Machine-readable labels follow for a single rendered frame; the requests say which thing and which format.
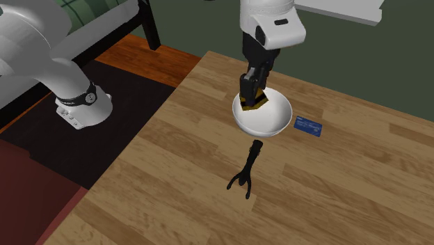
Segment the yellow and black block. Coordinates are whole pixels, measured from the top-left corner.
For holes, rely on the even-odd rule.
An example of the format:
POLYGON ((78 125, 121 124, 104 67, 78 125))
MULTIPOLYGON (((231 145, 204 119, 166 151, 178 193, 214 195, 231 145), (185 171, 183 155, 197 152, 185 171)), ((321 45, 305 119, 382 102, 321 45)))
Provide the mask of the yellow and black block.
POLYGON ((239 95, 240 105, 243 111, 250 111, 260 108, 262 105, 268 102, 268 98, 261 88, 257 89, 256 95, 252 100, 239 95))

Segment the white bowl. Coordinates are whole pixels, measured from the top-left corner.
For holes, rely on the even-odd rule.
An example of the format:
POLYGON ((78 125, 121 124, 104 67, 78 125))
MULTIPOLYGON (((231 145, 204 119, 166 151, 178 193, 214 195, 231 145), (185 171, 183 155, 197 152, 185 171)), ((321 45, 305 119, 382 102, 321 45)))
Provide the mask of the white bowl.
POLYGON ((291 122, 293 116, 292 105, 279 91, 265 88, 264 94, 268 102, 255 110, 243 111, 239 94, 232 103, 232 113, 239 128, 255 137, 272 137, 279 134, 291 122))

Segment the blue card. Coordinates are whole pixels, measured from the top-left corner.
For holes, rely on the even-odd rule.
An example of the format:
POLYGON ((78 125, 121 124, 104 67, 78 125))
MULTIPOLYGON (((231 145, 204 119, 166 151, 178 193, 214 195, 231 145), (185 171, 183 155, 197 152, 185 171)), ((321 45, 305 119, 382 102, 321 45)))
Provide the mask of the blue card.
POLYGON ((297 116, 294 123, 294 128, 316 137, 321 136, 322 127, 322 124, 314 122, 312 120, 308 120, 301 116, 297 116))

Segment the white shelf board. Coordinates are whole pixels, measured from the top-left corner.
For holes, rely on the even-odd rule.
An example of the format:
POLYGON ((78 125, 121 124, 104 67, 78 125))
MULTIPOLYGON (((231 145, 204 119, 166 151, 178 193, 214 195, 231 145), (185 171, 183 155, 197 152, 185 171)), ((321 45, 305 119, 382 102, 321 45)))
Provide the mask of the white shelf board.
POLYGON ((351 22, 376 26, 382 19, 385 0, 294 0, 297 10, 305 10, 351 22))

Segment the black three-pronged claw tool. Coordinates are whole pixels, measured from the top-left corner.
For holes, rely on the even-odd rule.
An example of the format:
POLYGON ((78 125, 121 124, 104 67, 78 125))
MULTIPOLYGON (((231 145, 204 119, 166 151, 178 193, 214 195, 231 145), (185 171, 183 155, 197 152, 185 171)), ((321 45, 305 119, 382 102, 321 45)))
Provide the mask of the black three-pronged claw tool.
POLYGON ((251 170, 252 166, 256 160, 256 158, 259 156, 261 148, 263 146, 263 143, 260 140, 255 139, 252 142, 252 146, 249 148, 249 154, 248 158, 246 159, 246 164, 243 167, 243 169, 237 173, 229 182, 227 185, 227 190, 229 190, 232 187, 232 184, 238 180, 238 183, 240 186, 243 186, 245 183, 248 184, 247 192, 246 192, 246 199, 248 200, 250 197, 251 187, 252 187, 252 181, 251 181, 251 170))

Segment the black robot stand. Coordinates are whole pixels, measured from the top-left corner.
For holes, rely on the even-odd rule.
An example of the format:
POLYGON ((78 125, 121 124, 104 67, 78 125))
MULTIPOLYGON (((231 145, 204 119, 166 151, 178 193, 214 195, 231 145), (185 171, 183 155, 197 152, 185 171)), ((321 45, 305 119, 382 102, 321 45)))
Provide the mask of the black robot stand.
POLYGON ((56 113, 56 97, 51 94, 0 133, 0 139, 90 189, 174 88, 98 61, 89 62, 83 71, 112 97, 113 110, 105 121, 75 129, 56 113))

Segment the black bed with green blanket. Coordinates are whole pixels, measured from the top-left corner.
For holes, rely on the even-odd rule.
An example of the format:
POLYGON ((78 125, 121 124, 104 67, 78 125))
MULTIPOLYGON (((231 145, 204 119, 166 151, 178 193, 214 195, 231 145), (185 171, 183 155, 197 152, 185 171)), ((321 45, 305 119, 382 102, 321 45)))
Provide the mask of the black bed with green blanket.
MULTIPOLYGON (((51 49, 82 67, 141 26, 152 50, 161 42, 150 0, 54 0, 69 16, 72 27, 51 49)), ((47 94, 43 83, 20 75, 0 75, 0 127, 24 113, 47 94)))

